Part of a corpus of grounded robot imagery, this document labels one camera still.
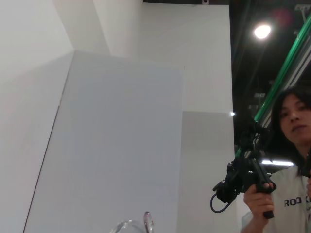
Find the white wall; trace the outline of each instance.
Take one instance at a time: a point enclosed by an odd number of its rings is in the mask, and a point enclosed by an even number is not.
[[[72,51],[52,0],[0,2],[0,84]]]
[[[110,54],[136,58],[142,0],[94,0]]]
[[[229,6],[143,4],[138,58],[184,69],[184,111],[232,110]]]
[[[76,50],[109,54],[93,0],[53,0]]]
[[[0,85],[0,232],[23,232],[71,59]]]
[[[75,53],[26,233],[102,233],[150,211],[176,232],[178,70]]]

